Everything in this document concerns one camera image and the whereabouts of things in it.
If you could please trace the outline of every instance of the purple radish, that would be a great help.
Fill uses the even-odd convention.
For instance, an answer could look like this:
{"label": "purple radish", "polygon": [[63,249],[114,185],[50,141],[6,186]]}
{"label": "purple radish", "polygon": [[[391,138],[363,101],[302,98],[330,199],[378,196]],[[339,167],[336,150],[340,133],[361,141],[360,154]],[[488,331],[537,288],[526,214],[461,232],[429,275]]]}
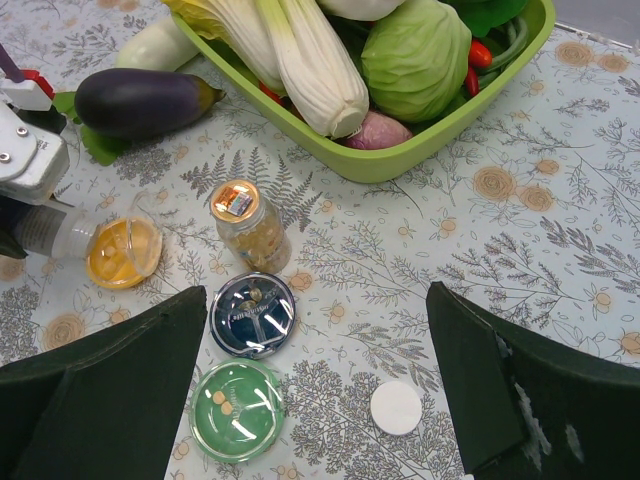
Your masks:
{"label": "purple radish", "polygon": [[358,150],[380,150],[400,145],[411,137],[413,134],[397,120],[369,110],[360,130],[343,142]]}

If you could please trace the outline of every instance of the green jar lid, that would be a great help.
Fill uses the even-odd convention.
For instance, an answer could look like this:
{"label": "green jar lid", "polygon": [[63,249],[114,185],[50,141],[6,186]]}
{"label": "green jar lid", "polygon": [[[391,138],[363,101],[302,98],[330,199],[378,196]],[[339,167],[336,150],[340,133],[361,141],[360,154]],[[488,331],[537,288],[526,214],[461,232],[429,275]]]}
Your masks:
{"label": "green jar lid", "polygon": [[278,437],[283,421],[278,381],[254,360],[238,358],[215,366],[191,397],[193,438],[219,462],[244,462],[261,454]]}

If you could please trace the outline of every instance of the gold jar lid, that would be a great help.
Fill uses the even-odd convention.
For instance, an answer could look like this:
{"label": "gold jar lid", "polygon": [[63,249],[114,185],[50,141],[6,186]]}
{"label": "gold jar lid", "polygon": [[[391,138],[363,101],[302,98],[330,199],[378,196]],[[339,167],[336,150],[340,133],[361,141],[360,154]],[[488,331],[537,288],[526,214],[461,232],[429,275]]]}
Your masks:
{"label": "gold jar lid", "polygon": [[211,213],[225,223],[244,222],[256,212],[259,205],[258,188],[246,180],[224,183],[211,196]]}

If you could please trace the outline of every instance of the table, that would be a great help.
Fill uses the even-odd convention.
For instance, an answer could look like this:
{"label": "table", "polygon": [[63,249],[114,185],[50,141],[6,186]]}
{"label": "table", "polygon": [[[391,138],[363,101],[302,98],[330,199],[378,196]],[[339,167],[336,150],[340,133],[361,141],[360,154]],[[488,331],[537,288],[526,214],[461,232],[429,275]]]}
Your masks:
{"label": "table", "polygon": [[[0,41],[57,90],[112,66],[167,14],[155,0],[0,0]],[[158,271],[130,291],[92,285],[80,262],[0,259],[0,363],[126,321],[189,285],[209,298],[241,272],[205,198],[248,176],[285,213],[282,276],[300,311],[266,363],[289,402],[281,438],[250,465],[208,461],[186,415],[167,480],[458,479],[460,459],[425,316],[430,282],[581,351],[640,361],[640,63],[554,31],[486,114],[423,164],[381,185],[347,182],[260,116],[204,60],[188,71],[228,96],[185,131],[110,167],[65,131],[71,169],[56,194],[102,220],[148,190],[167,213]],[[225,356],[205,333],[194,382]],[[383,436],[367,416],[383,381],[424,396],[419,431]]]}

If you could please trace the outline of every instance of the red part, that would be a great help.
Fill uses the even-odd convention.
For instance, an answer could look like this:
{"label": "red part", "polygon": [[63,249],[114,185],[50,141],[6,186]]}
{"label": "red part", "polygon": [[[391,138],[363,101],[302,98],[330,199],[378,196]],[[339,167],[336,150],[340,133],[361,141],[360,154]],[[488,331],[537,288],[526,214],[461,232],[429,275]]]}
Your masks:
{"label": "red part", "polygon": [[471,97],[475,97],[478,93],[480,93],[478,74],[471,65],[469,65],[469,71],[467,72],[467,78],[464,79],[464,84],[467,87],[467,90],[469,91]]}
{"label": "red part", "polygon": [[475,38],[471,41],[469,49],[469,65],[474,68],[487,68],[493,62],[493,55],[487,47]]}
{"label": "red part", "polygon": [[269,90],[269,87],[267,87],[264,83],[260,82],[260,91],[264,94],[266,94],[271,100],[273,100],[274,102],[276,102],[278,105],[280,105],[281,107],[284,106],[284,103],[282,102],[282,99],[278,96],[278,94],[273,93],[271,90]]}
{"label": "red part", "polygon": [[27,80],[33,80],[38,84],[38,86],[42,89],[44,94],[53,100],[55,97],[55,93],[53,93],[53,87],[47,82],[47,79],[40,75],[40,72],[37,70],[22,70],[24,77]]}

